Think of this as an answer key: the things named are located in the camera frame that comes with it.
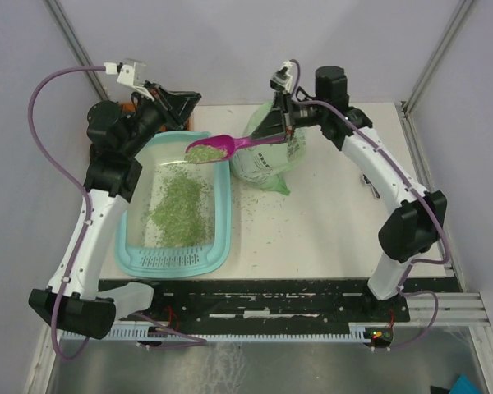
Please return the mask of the green cat litter bag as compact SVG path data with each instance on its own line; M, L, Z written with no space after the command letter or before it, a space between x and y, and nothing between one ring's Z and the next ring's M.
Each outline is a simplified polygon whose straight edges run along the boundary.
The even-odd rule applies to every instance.
M258 190L290 195L283 174L296 167L306 155L303 129L294 133L289 143L263 144L240 149L230 159L234 176Z

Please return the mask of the magenta plastic litter scoop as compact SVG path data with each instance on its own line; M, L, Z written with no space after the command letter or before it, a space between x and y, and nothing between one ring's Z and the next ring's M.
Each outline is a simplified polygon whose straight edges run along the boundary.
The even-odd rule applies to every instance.
M238 150L262 144L279 144L285 141L283 135L254 140L250 136L233 138L230 135L215 135L191 143L185 151L189 163L216 163L229 160Z

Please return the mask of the white plastic clip tool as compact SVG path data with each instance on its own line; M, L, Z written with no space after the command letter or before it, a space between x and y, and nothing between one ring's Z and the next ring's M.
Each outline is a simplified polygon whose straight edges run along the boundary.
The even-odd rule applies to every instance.
M373 198L374 199L380 199L380 193L378 192L378 190L373 186L373 184L370 182L370 180L368 179L368 177L365 175L365 174L362 174L362 184L366 187L369 188L369 190L371 191L372 195L373 195Z

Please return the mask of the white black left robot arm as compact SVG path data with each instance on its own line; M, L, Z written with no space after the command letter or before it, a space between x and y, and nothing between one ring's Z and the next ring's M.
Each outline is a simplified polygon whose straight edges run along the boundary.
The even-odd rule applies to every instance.
M80 184L83 203L58 269L43 289L31 291L28 304L46 324L84 337L102 339L120 318L138 311L156 320L165 300L143 283L99 290L102 260L135 192L142 166L136 155L162 127L184 126L201 95L168 91L146 81L131 94L134 112L110 100L87 113L90 164Z

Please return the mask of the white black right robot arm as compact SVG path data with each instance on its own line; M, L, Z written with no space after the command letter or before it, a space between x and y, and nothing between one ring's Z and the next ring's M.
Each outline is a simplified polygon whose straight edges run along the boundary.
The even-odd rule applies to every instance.
M448 243L443 230L447 199L414 180L385 147L371 119L350 105L343 68L318 68L315 95L298 98L304 91L290 73L297 66L297 60L288 60L272 75L270 110L248 139L254 145L288 143L296 130L318 126L376 188L389 216L378 232L382 255L367 282L371 294L360 304L364 317L379 321L390 312L389 299L402 292L414 265L427 261L423 254L437 241Z

